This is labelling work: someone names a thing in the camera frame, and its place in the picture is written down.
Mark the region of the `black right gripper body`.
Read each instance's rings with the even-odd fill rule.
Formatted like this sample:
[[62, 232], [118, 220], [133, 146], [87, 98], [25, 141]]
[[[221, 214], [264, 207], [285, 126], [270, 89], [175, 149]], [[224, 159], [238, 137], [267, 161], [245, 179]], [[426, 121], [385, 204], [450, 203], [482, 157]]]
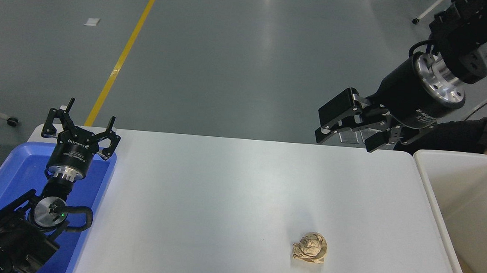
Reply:
[[383, 105], [401, 124], [422, 129], [441, 117], [441, 106], [421, 77], [426, 62], [408, 58], [381, 81], [377, 91], [368, 96], [373, 105]]

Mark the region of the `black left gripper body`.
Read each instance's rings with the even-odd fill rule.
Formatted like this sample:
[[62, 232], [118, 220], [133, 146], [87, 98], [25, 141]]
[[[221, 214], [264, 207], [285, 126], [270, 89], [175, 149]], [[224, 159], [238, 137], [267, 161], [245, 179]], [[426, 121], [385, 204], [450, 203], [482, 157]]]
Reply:
[[58, 135], [56, 147], [47, 163], [47, 170], [55, 172], [59, 167], [68, 167], [77, 173], [86, 174], [99, 150], [98, 142], [92, 138], [94, 135], [82, 128], [77, 128], [74, 133], [63, 130]]

